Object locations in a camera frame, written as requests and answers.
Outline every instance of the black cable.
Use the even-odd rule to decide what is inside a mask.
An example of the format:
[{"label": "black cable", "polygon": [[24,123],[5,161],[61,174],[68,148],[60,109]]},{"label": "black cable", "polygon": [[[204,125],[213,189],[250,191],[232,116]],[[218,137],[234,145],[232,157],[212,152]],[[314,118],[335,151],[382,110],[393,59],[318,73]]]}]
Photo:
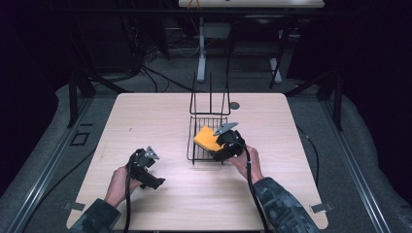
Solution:
[{"label": "black cable", "polygon": [[187,86],[185,86],[185,85],[183,85],[183,84],[181,84],[181,83],[178,83],[178,82],[176,82],[176,81],[173,81],[173,80],[167,78],[165,75],[159,73],[158,71],[152,70],[151,68],[149,68],[149,67],[147,67],[147,66],[145,66],[145,65],[143,65],[143,64],[142,64],[142,68],[145,68],[146,70],[148,70],[148,71],[150,71],[150,72],[152,72],[152,73],[154,73],[154,74],[156,74],[156,75],[158,75],[158,76],[166,79],[167,81],[169,81],[169,82],[171,82],[171,83],[173,83],[173,84],[175,84],[175,85],[177,85],[177,86],[179,86],[179,87],[181,87],[181,88],[183,88],[183,89],[185,89],[185,90],[188,90],[188,91],[190,91],[190,92],[193,92],[193,90],[192,90],[190,87],[187,87]]},{"label": "black cable", "polygon": [[308,142],[312,145],[313,151],[315,152],[315,155],[316,155],[315,185],[316,185],[316,187],[318,187],[318,181],[319,181],[319,154],[318,154],[318,150],[316,150],[315,144],[312,142],[312,140],[309,138],[309,136],[305,132],[303,132],[303,130],[298,125],[296,125],[296,128],[306,137]]},{"label": "black cable", "polygon": [[[117,83],[117,82],[122,82],[126,80],[130,80],[137,76],[139,74],[138,71],[131,71],[127,74],[125,74],[123,77],[116,77],[116,78],[104,78],[105,80],[109,81],[110,83]],[[98,81],[95,81],[94,79],[89,78],[91,82],[96,82],[99,83]]]},{"label": "black cable", "polygon": [[258,214],[260,215],[260,219],[261,219],[261,223],[263,224],[264,232],[269,233],[270,231],[269,231],[269,228],[267,226],[266,217],[265,217],[265,215],[263,213],[263,210],[261,209],[261,205],[258,201],[256,192],[255,192],[255,187],[252,184],[252,167],[251,167],[252,161],[251,161],[251,155],[249,154],[248,148],[246,147],[246,145],[242,145],[242,144],[240,144],[239,142],[236,142],[236,141],[231,141],[229,143],[234,143],[234,144],[240,145],[243,148],[243,150],[245,150],[245,152],[246,152],[246,157],[247,157],[246,170],[247,170],[248,187],[249,187],[249,190],[251,191],[251,194],[252,194],[252,197],[254,199],[255,205],[257,207]]},{"label": "black cable", "polygon": [[167,86],[161,91],[161,93],[166,92],[166,90],[169,88],[170,82],[167,81]]},{"label": "black cable", "polygon": [[156,60],[158,52],[159,52],[159,49],[156,47],[146,49],[145,50],[145,53],[146,53],[145,61],[152,62]]},{"label": "black cable", "polygon": [[149,77],[149,79],[152,80],[152,83],[154,83],[154,93],[157,93],[157,83],[155,82],[154,78],[148,73],[148,71],[145,69],[145,67],[142,67],[142,70]]},{"label": "black cable", "polygon": [[64,179],[66,179],[74,170],[76,170],[80,165],[82,165],[86,159],[88,159],[96,150],[96,148],[94,148],[85,158],[83,158],[76,166],[74,166],[72,169],[70,169],[55,185],[53,185],[51,187],[51,189],[42,197],[42,199],[39,201],[39,203],[37,203],[36,207],[34,208],[33,212],[30,214],[30,217],[28,218],[27,222],[24,224],[23,228],[22,228],[22,232],[25,231],[28,223],[30,222],[31,218],[33,218],[34,214],[36,213],[36,211],[39,209],[40,205],[42,205],[42,203],[46,200],[46,198],[48,198],[48,196],[52,193],[52,191],[59,185],[61,184]]},{"label": "black cable", "polygon": [[127,177],[126,177],[126,184],[125,184],[125,196],[126,196],[126,224],[124,226],[124,233],[127,233],[128,227],[130,225],[130,215],[131,215],[131,205],[130,205],[130,172],[131,172],[131,158],[128,162],[129,166],[127,167]]},{"label": "black cable", "polygon": [[[172,41],[168,43],[168,46],[177,46],[180,45],[182,43],[191,43],[192,38],[191,37],[182,37],[176,41]],[[198,44],[198,40],[193,39],[193,43],[194,44]]]}]

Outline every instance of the chair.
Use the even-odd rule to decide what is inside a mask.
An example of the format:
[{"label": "chair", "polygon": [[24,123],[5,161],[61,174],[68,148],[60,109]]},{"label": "chair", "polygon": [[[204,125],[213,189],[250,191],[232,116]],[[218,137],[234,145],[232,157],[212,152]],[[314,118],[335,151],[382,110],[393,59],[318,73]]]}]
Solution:
[{"label": "chair", "polygon": [[[228,35],[228,51],[226,61],[226,78],[231,71],[272,72],[270,88],[275,82],[276,73],[282,60],[285,42],[295,25],[295,19],[279,15],[247,15],[232,23]],[[230,60],[235,56],[267,57],[268,67],[271,58],[276,59],[275,68],[232,69]]]}]

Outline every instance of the desk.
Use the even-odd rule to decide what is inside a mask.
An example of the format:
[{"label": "desk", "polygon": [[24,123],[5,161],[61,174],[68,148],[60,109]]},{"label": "desk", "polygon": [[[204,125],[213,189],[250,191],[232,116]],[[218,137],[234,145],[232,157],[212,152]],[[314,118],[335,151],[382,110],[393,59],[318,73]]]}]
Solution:
[{"label": "desk", "polygon": [[[323,0],[198,0],[200,8],[322,8]],[[187,8],[190,0],[179,0],[179,7]],[[196,0],[191,0],[191,9],[196,9]],[[199,22],[199,65],[197,67],[197,81],[203,83],[206,72],[206,51],[204,48],[204,21]],[[276,61],[271,59],[272,69],[276,67]],[[280,74],[276,74],[276,82],[281,82]]]},{"label": "desk", "polygon": [[[222,103],[219,97],[214,99]],[[197,94],[196,101],[201,108],[209,103],[209,95]],[[230,101],[239,103],[240,108],[231,111],[228,121],[239,122],[234,129],[248,145],[258,149],[263,175],[295,195],[316,224],[326,228],[326,215],[309,211],[309,206],[320,204],[321,199],[286,97],[278,93],[231,93]],[[157,190],[138,188],[131,195],[130,229],[261,230],[247,182],[234,166],[214,161],[192,165],[187,159],[189,103],[188,93],[119,95],[76,202],[86,204],[86,210],[97,197],[104,198],[113,171],[137,149],[152,146],[160,159],[150,172],[166,181]],[[125,206],[123,202],[118,207],[123,215],[115,229],[124,227]],[[73,210],[67,226],[81,214]]]}]

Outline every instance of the wire basket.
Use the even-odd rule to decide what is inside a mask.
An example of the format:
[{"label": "wire basket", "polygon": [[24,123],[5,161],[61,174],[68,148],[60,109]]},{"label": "wire basket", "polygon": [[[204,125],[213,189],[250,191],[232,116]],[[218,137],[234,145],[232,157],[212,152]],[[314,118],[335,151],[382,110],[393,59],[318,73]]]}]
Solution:
[{"label": "wire basket", "polygon": [[209,94],[203,95],[203,97],[207,96],[208,98],[208,101],[203,101],[203,103],[208,102],[207,110],[198,110],[198,96],[196,95],[198,92],[194,75],[190,98],[190,124],[187,152],[187,158],[188,160],[191,160],[193,164],[194,161],[215,161],[210,151],[203,149],[194,142],[193,138],[196,136],[197,132],[199,132],[205,125],[215,131],[218,130],[224,123],[227,123],[227,116],[230,115],[230,98],[227,81],[222,93],[222,102],[219,100],[219,103],[222,104],[218,106],[218,108],[213,105],[214,101],[216,101],[217,94],[212,94],[212,75],[210,76]]}]

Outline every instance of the wrist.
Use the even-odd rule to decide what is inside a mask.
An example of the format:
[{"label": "wrist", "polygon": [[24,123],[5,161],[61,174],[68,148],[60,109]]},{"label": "wrist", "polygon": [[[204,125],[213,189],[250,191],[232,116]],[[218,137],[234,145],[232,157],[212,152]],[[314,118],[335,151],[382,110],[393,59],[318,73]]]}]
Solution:
[{"label": "wrist", "polygon": [[109,205],[113,206],[114,208],[117,208],[121,203],[121,201],[117,198],[111,198],[110,196],[106,196],[104,198],[104,201],[107,202]]},{"label": "wrist", "polygon": [[255,184],[262,179],[264,179],[264,176],[262,174],[255,174],[252,176],[252,184]]}]

